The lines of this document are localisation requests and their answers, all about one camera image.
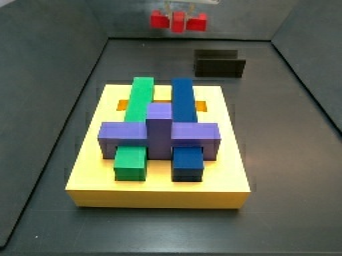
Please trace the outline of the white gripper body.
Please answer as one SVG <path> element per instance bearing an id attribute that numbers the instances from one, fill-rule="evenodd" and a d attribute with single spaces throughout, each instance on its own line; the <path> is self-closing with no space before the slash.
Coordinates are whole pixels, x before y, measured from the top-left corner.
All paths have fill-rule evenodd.
<path id="1" fill-rule="evenodd" d="M 220 3 L 220 0 L 177 0 L 177 2 L 216 5 Z"/>

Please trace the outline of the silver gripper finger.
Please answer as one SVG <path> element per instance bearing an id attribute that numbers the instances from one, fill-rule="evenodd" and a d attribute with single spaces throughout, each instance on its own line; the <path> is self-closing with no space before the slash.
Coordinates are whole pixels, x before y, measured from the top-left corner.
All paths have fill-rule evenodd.
<path id="1" fill-rule="evenodd" d="M 169 1 L 164 1 L 164 11 L 168 18 L 172 16 Z"/>

